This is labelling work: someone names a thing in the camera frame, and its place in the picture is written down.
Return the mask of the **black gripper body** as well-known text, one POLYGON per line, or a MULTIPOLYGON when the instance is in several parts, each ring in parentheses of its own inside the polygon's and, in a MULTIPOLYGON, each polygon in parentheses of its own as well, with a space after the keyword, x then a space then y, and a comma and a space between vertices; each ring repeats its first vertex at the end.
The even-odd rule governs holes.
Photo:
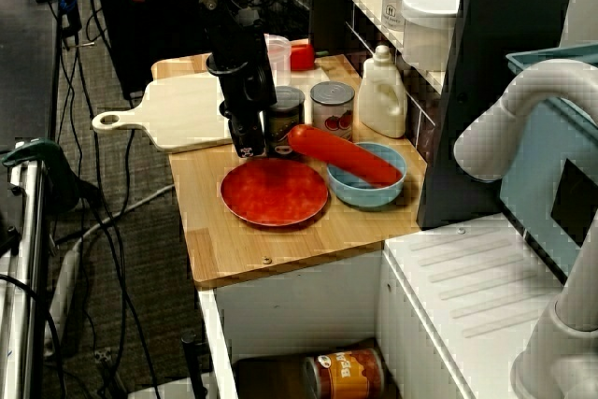
POLYGON ((270 63, 264 55, 225 66, 210 54, 206 67, 218 78, 223 99, 219 106, 222 116, 234 131, 254 131, 261 128, 259 113, 276 102, 270 63))

